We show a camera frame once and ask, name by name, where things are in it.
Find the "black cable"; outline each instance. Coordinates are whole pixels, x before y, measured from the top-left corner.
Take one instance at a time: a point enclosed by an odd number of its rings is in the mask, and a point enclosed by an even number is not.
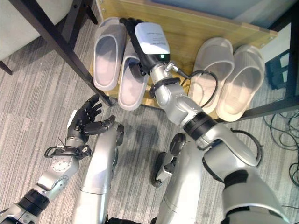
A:
[[[185,82],[188,80],[188,79],[191,79],[193,76],[195,76],[195,75],[198,75],[200,73],[200,75],[203,75],[204,73],[205,74],[208,74],[208,75],[211,75],[214,79],[215,79],[215,82],[216,82],[216,84],[215,84],[215,89],[214,89],[214,91],[213,91],[213,93],[212,93],[212,95],[211,95],[211,97],[209,98],[209,100],[205,103],[205,104],[203,104],[201,107],[205,107],[206,105],[208,105],[210,102],[211,102],[211,100],[214,98],[214,96],[216,95],[216,92],[217,92],[217,90],[218,90],[218,78],[217,78],[217,76],[215,75],[215,73],[213,73],[213,72],[211,72],[211,71],[206,71],[206,70],[197,70],[197,71],[194,71],[194,72],[192,72],[188,77],[185,77],[185,76],[183,76],[185,79],[183,80],[183,82],[182,82],[182,84],[181,84],[181,86],[183,86],[184,84],[185,84]]]
[[[290,205],[282,205],[281,207],[287,207],[287,208],[291,208],[291,209],[299,209],[297,207],[294,207],[294,206],[290,206]]]
[[[286,129],[282,130],[273,126],[275,118],[279,116],[286,121]],[[292,116],[284,116],[281,113],[274,114],[271,117],[270,123],[268,123],[263,117],[264,122],[270,128],[271,137],[276,145],[284,150],[297,151],[297,162],[292,163],[289,166],[289,177],[293,184],[299,187],[299,127],[295,127],[292,122],[294,119],[299,117],[299,110],[297,110]],[[278,140],[274,137],[274,131],[280,132]],[[293,140],[293,144],[285,144],[283,142],[283,137],[288,136]]]
[[[0,215],[2,215],[4,212],[6,212],[8,210],[8,208],[7,209],[4,209],[3,211],[0,211]]]
[[[246,131],[242,131],[242,130],[235,130],[233,128],[230,129],[232,132],[234,133],[242,133],[247,135],[248,137],[250,137],[254,144],[257,147],[257,154],[256,154],[256,161],[257,161],[257,167],[260,165],[261,161],[262,161],[262,157],[263,157],[263,146],[261,145],[261,143],[256,139],[256,137],[254,137],[252,134],[246,132]]]
[[[288,207],[288,208],[291,208],[291,209],[299,209],[299,208],[297,208],[297,207],[290,206],[290,205],[282,205],[281,207]]]

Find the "wooden board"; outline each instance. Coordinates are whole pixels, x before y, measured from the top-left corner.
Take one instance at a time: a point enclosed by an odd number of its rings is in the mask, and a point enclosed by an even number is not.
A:
[[[277,36],[275,31],[247,23],[147,0],[97,0],[97,3],[103,19],[110,16],[134,17],[160,24],[170,45],[171,59],[187,74],[193,70],[194,60],[202,43],[212,37],[227,38],[236,49],[246,43],[260,48]],[[184,85],[186,93],[189,84],[186,82]],[[150,86],[149,82],[142,103],[158,107],[156,101],[149,98]],[[106,93],[117,97],[117,92],[118,86]]]

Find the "black bracket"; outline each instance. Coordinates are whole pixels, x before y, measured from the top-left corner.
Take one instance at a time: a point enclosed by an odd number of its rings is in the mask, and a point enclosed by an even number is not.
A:
[[[151,89],[149,90],[149,94],[151,97],[155,98],[155,92],[157,89],[159,89],[162,85],[171,85],[175,83],[180,83],[180,78],[168,78],[168,79],[162,79],[158,81],[155,85],[152,85]]]

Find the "robotic hand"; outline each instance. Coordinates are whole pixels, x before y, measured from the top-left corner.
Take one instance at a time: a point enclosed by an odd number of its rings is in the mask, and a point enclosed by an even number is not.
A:
[[[170,50],[162,28],[133,18],[122,18],[120,22],[125,25],[140,58],[140,69],[153,80],[151,92],[168,119],[183,128],[194,139],[197,148],[209,148],[203,156],[204,167],[214,179],[225,184],[222,224],[288,223],[275,195],[259,177],[257,161],[250,149],[232,131],[205,114],[186,96],[179,78],[172,77],[171,70],[184,78],[186,74],[170,62]],[[158,175],[164,176],[163,172],[161,169]],[[175,203],[176,198],[168,200]],[[166,223],[157,217],[156,224]]]
[[[98,101],[99,96],[94,95],[79,110],[73,112],[65,144],[50,147],[45,152],[45,157],[53,158],[51,167],[18,203],[2,214],[0,224],[36,224],[41,212],[77,172],[79,160],[91,156],[91,149],[85,145],[89,136],[106,132],[115,121],[115,116],[111,116],[103,122],[94,122],[101,113],[99,108],[102,104],[96,105]],[[122,142],[122,136],[117,136],[118,145]]]

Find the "slipper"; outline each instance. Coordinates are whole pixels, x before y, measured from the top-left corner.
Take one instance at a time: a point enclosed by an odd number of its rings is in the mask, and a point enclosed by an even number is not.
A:
[[[129,41],[121,65],[121,83],[118,91],[118,104],[127,111],[139,107],[149,79],[148,75],[141,75],[138,67],[139,62],[132,42]]]
[[[230,122],[244,114],[265,74],[265,64],[258,48],[246,44],[238,48],[234,56],[235,69],[226,80],[216,106],[217,115]]]
[[[203,107],[205,113],[211,113],[215,109],[222,86],[233,69],[233,47],[229,40],[214,37],[203,43],[198,51],[193,71],[211,71],[218,78],[218,89],[214,98]],[[191,78],[188,96],[198,105],[204,105],[212,96],[215,84],[216,82],[211,75],[198,74]]]
[[[118,81],[127,32],[118,17],[104,20],[95,34],[93,83],[100,90],[113,89]]]

